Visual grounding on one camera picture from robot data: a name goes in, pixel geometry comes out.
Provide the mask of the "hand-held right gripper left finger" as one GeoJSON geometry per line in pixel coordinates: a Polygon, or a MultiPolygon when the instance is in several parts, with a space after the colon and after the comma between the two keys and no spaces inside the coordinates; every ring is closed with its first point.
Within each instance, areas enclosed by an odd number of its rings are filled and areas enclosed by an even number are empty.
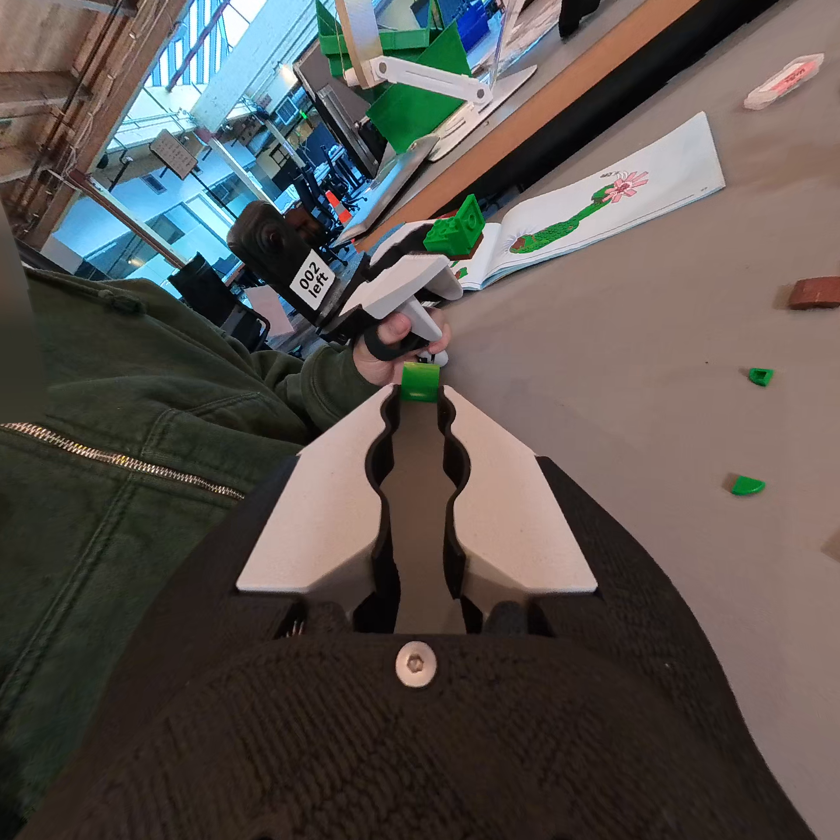
{"type": "Polygon", "coordinates": [[[400,389],[381,388],[297,456],[238,592],[340,605],[356,628],[394,628],[401,599],[383,480],[400,389]]]}

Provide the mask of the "silver metallic case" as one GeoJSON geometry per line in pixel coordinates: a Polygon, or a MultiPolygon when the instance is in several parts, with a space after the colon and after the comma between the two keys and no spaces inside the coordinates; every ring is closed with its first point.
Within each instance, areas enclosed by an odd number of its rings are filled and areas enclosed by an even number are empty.
{"type": "Polygon", "coordinates": [[[402,154],[383,163],[374,180],[359,197],[359,205],[334,244],[343,246],[363,235],[385,213],[398,194],[425,162],[438,142],[436,134],[415,140],[402,154]]]}

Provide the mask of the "person's green jacket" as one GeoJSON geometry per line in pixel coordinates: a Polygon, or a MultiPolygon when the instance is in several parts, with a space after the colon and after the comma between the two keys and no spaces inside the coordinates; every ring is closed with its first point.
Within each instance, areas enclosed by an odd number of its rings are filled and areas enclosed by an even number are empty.
{"type": "Polygon", "coordinates": [[[163,585],[302,447],[271,435],[256,352],[155,284],[25,274],[47,405],[2,423],[2,838],[79,749],[163,585]]]}

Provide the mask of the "white stand clear legs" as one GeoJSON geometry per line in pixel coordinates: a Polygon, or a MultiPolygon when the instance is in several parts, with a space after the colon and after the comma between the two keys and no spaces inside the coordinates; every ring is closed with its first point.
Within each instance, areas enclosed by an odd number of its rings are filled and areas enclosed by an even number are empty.
{"type": "Polygon", "coordinates": [[[462,99],[464,103],[431,134],[438,142],[429,155],[438,161],[453,151],[483,121],[529,81],[537,66],[527,66],[508,76],[499,77],[502,47],[507,43],[509,24],[519,16],[521,2],[514,2],[505,13],[497,40],[494,62],[487,80],[461,76],[445,70],[419,65],[406,59],[382,54],[380,32],[372,2],[336,2],[352,69],[345,72],[351,87],[371,89],[384,82],[409,85],[424,91],[462,99]]]}

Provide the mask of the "lego instruction booklet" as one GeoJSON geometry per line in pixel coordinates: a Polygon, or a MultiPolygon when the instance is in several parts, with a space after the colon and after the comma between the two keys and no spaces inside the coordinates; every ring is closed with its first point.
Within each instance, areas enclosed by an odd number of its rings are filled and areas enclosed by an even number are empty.
{"type": "Polygon", "coordinates": [[[707,114],[603,171],[520,202],[488,223],[476,254],[451,265],[466,291],[571,254],[725,187],[707,114]]]}

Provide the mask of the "hanging sign board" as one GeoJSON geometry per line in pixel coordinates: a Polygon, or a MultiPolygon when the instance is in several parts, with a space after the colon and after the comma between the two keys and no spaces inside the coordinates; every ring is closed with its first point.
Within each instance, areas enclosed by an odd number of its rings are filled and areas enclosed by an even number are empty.
{"type": "Polygon", "coordinates": [[[150,142],[150,152],[182,181],[192,174],[197,166],[196,156],[167,129],[163,129],[150,142]]]}

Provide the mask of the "black office chair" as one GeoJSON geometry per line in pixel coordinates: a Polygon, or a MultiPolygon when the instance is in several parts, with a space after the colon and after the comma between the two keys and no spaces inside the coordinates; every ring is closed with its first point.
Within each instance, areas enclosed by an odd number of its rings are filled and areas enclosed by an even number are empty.
{"type": "Polygon", "coordinates": [[[251,352],[268,348],[270,322],[246,306],[200,254],[168,277],[185,304],[251,352]]]}

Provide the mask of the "green curved lego piece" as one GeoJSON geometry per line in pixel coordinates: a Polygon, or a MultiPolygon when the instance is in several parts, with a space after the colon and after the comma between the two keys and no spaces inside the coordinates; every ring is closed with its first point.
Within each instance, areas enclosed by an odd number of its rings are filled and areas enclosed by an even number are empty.
{"type": "Polygon", "coordinates": [[[436,403],[440,366],[430,362],[405,362],[402,367],[401,399],[412,403],[436,403]]]}

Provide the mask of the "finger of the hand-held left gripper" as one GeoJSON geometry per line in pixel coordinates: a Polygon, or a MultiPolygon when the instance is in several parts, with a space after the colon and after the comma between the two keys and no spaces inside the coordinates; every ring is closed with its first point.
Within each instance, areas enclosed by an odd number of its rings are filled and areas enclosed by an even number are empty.
{"type": "Polygon", "coordinates": [[[428,254],[425,237],[435,222],[407,223],[391,232],[372,253],[370,270],[386,270],[405,256],[428,254]]]}
{"type": "Polygon", "coordinates": [[[387,302],[404,303],[424,290],[446,301],[460,299],[464,289],[450,263],[440,254],[403,256],[387,270],[387,302]]]}

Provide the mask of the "small clear pink case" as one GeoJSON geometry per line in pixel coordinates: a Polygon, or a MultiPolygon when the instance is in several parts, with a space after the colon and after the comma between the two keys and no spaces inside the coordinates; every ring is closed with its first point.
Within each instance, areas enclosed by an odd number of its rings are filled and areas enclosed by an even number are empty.
{"type": "Polygon", "coordinates": [[[799,56],[761,85],[751,90],[743,101],[747,110],[763,110],[814,78],[822,67],[823,53],[799,56]]]}

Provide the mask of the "green brown lego assembly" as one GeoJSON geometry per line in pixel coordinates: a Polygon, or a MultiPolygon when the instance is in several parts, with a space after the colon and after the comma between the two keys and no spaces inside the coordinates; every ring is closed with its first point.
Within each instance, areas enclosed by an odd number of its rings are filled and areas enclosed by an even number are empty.
{"type": "Polygon", "coordinates": [[[430,254],[452,260],[469,259],[483,239],[485,225],[486,220],[475,194],[468,194],[453,216],[434,221],[423,239],[423,246],[430,254]]]}

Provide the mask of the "black monitor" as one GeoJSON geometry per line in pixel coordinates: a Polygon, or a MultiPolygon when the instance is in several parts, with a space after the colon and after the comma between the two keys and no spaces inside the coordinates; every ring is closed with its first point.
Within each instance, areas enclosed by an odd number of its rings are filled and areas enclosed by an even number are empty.
{"type": "Polygon", "coordinates": [[[369,103],[342,78],[332,77],[328,59],[316,38],[293,63],[292,69],[355,168],[366,177],[375,178],[387,142],[366,115],[369,103]]]}

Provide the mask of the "brown lego piece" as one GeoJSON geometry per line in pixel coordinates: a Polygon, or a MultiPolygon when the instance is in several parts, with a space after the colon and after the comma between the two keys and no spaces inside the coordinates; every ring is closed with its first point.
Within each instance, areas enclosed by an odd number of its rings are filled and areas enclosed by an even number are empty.
{"type": "Polygon", "coordinates": [[[796,281],[786,306],[790,310],[838,309],[839,276],[820,276],[796,281]]]}

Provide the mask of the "green bins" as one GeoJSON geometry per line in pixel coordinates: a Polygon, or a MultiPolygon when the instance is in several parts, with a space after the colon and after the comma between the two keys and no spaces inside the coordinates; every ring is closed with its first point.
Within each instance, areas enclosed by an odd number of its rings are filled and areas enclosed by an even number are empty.
{"type": "MultiPolygon", "coordinates": [[[[352,64],[340,20],[324,3],[315,2],[314,7],[318,42],[330,74],[346,81],[344,74],[352,69],[352,64]]],[[[418,28],[380,28],[382,54],[470,77],[457,24],[444,26],[437,2],[420,2],[419,11],[418,28]]],[[[431,134],[464,103],[462,99],[390,82],[371,89],[359,88],[357,92],[369,104],[366,117],[399,154],[415,140],[431,134]]]]}

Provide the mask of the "black and white wedge object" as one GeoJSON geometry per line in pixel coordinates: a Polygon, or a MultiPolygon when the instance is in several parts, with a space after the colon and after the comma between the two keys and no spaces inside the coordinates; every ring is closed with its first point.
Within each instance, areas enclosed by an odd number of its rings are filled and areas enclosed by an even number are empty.
{"type": "Polygon", "coordinates": [[[599,0],[563,0],[560,2],[558,31],[560,38],[568,40],[581,26],[581,21],[600,6],[599,0]]]}

